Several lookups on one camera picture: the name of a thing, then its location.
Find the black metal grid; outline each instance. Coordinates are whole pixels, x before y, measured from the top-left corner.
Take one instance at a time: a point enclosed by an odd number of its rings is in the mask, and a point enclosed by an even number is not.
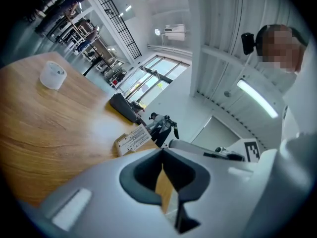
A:
[[[113,23],[114,27],[116,28],[117,32],[123,39],[125,45],[127,46],[128,50],[132,54],[133,58],[136,59],[141,56],[141,52],[136,45],[129,29],[127,28],[126,24],[124,23],[123,19],[121,18],[119,11],[112,0],[98,0],[102,8],[104,9],[105,13],[108,15],[109,19]]]

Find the white wall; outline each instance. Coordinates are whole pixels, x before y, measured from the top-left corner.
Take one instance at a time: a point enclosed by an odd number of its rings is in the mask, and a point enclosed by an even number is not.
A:
[[[143,53],[140,57],[136,58],[134,60],[134,63],[125,63],[122,68],[128,71],[128,73],[132,73],[136,68],[140,67],[141,65],[144,65],[148,60],[152,59],[152,57],[155,56],[155,53],[148,50],[147,52]]]
[[[219,146],[228,147],[239,139],[227,126],[212,117],[193,144],[214,151]]]
[[[131,19],[124,21],[127,28],[129,29],[136,45],[138,46],[141,54],[145,54],[147,52],[147,36],[146,33],[142,32],[141,22],[137,17],[133,17]]]
[[[221,121],[237,138],[254,138],[236,119],[224,112],[215,103],[202,96],[190,96],[192,67],[189,66],[164,91],[162,91],[146,108],[141,116],[146,123],[152,112],[160,115],[169,115],[177,122],[180,139],[192,143],[204,128],[211,116]],[[175,139],[171,132],[165,143]]]
[[[129,63],[127,57],[122,52],[122,49],[117,45],[108,45],[108,49],[115,49],[114,51],[109,51],[114,57],[117,57],[118,60],[124,63]]]
[[[148,117],[152,112],[169,115],[177,122],[180,139],[187,142],[192,142],[211,117],[211,109],[189,95],[190,80],[191,66],[166,87],[146,107],[145,112],[141,112],[143,120],[147,123],[150,123]],[[168,144],[174,138],[172,131],[165,143]]]

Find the ceiling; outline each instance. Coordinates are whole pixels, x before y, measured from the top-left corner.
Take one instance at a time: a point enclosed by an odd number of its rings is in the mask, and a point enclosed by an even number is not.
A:
[[[126,0],[113,0],[117,7],[125,6]],[[191,47],[191,20],[187,0],[128,0],[132,5],[132,11],[135,18],[135,27],[129,24],[132,18],[126,18],[123,15],[123,20],[130,28],[138,29],[138,33],[134,32],[135,39],[139,49],[149,45],[162,45],[162,37],[157,36],[154,30],[157,28],[164,32],[166,25],[185,24],[186,38],[185,41],[171,41],[164,37],[165,45],[175,48],[189,50]]]
[[[256,34],[266,24],[285,24],[308,39],[310,32],[288,0],[188,0],[193,21],[192,95],[199,94],[239,121],[265,148],[281,140],[282,96],[294,74],[263,68],[256,54],[243,54],[241,34]],[[272,119],[237,87],[244,78],[276,109]],[[231,97],[225,97],[228,91]]]

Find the wooden table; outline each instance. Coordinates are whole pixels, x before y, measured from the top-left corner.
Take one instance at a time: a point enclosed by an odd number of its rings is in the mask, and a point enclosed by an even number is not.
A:
[[[58,91],[39,81],[48,60],[67,72]],[[2,68],[0,92],[1,169],[14,195],[33,206],[84,169],[118,157],[115,139],[136,126],[56,52]],[[151,148],[157,148],[152,141],[140,150]],[[164,172],[156,192],[166,212],[172,185]]]

